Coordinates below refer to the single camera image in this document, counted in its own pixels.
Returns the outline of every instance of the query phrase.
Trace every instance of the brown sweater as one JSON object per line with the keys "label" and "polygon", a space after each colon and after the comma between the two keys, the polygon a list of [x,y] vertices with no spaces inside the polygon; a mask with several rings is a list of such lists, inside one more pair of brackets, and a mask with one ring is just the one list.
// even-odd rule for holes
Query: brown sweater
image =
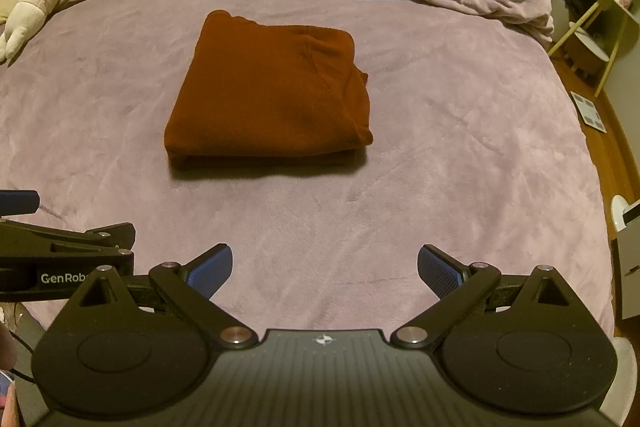
{"label": "brown sweater", "polygon": [[373,141],[353,57],[340,30],[210,13],[164,132],[172,165],[353,162]]}

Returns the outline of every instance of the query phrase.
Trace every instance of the black cable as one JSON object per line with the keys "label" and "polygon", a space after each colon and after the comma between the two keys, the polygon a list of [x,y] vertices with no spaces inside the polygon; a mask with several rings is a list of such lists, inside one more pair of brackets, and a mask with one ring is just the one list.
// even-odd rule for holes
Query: black cable
{"label": "black cable", "polygon": [[[18,342],[20,342],[26,349],[29,350],[29,352],[31,354],[33,354],[33,349],[31,349],[31,346],[29,344],[27,344],[24,340],[22,340],[18,335],[16,335],[12,330],[9,330],[9,333],[11,333],[11,336],[17,340]],[[22,378],[23,380],[26,380],[27,382],[31,382],[31,383],[36,383],[35,380],[33,380],[33,378],[28,377],[27,375],[25,375],[23,372],[18,371],[17,369],[12,369],[11,372],[19,378]]]}
{"label": "black cable", "polygon": [[12,330],[9,330],[9,333],[11,333],[11,336],[17,340],[18,342],[20,342],[24,347],[26,347],[29,352],[33,355],[33,349],[31,349],[31,346],[29,344],[27,344],[24,340],[22,340],[18,335],[16,335]]}
{"label": "black cable", "polygon": [[31,382],[31,383],[36,383],[35,380],[33,380],[33,378],[31,377],[27,377],[27,375],[25,375],[24,373],[18,371],[17,369],[12,369],[11,372],[19,378],[22,378],[23,380],[26,380],[27,382]]}

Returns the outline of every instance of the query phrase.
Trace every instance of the purple duvet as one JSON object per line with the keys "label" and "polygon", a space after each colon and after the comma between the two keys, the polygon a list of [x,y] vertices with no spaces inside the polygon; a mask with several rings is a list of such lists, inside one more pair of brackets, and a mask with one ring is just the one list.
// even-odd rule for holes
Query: purple duvet
{"label": "purple duvet", "polygon": [[[416,269],[421,245],[433,243],[504,273],[556,266],[612,333],[596,170],[540,45],[550,0],[60,8],[0,66],[0,187],[39,190],[41,210],[27,221],[74,230],[131,221],[137,273],[228,243],[234,273],[214,301],[260,332],[388,333],[436,301]],[[162,133],[216,9],[353,36],[375,137],[361,165],[171,171]],[[46,325],[60,305],[30,309]]]}

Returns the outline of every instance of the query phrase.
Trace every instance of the black mechanical arm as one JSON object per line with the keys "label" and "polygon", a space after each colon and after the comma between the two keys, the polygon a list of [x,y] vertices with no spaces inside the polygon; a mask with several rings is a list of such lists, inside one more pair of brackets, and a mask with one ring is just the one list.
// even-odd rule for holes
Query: black mechanical arm
{"label": "black mechanical arm", "polygon": [[130,224],[0,223],[0,299],[68,298],[35,346],[33,382],[17,380],[18,400],[40,407],[31,425],[613,425],[598,408],[615,350],[551,266],[501,275],[425,245],[418,274],[440,301],[389,341],[381,330],[260,340],[209,300],[232,272],[227,245],[134,276],[133,240]]}

